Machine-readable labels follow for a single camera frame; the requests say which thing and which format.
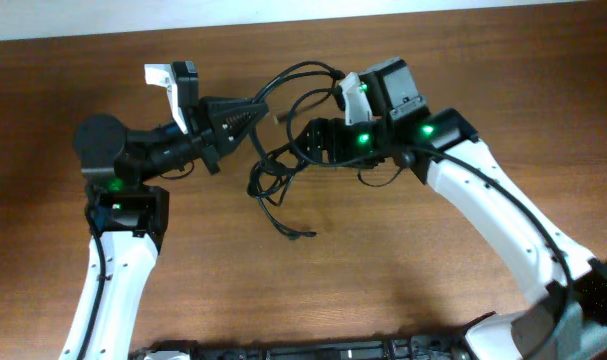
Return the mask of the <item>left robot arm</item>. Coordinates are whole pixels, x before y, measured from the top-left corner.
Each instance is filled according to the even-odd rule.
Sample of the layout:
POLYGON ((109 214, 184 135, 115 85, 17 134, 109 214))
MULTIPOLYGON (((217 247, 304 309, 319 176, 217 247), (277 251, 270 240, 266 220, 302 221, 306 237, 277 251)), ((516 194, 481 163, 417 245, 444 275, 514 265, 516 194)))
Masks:
POLYGON ((268 107, 252 98, 192 98, 169 123, 134 130, 99 113, 77 128, 73 148, 86 180, 89 258, 63 359, 125 359, 140 301, 169 223, 170 194, 149 180, 200 160, 212 174, 268 107))

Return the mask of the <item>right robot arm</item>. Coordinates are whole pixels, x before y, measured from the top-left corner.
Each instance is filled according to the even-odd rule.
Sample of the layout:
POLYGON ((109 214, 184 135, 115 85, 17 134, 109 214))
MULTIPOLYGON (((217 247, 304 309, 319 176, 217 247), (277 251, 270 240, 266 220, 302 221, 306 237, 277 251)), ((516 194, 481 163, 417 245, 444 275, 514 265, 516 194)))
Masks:
POLYGON ((432 113, 404 60, 349 73, 334 94, 343 117, 310 122, 291 137, 293 153, 329 167, 392 158, 461 212, 528 301, 526 311, 471 323, 450 357, 590 359, 607 350, 607 260, 555 226, 458 111, 432 113))

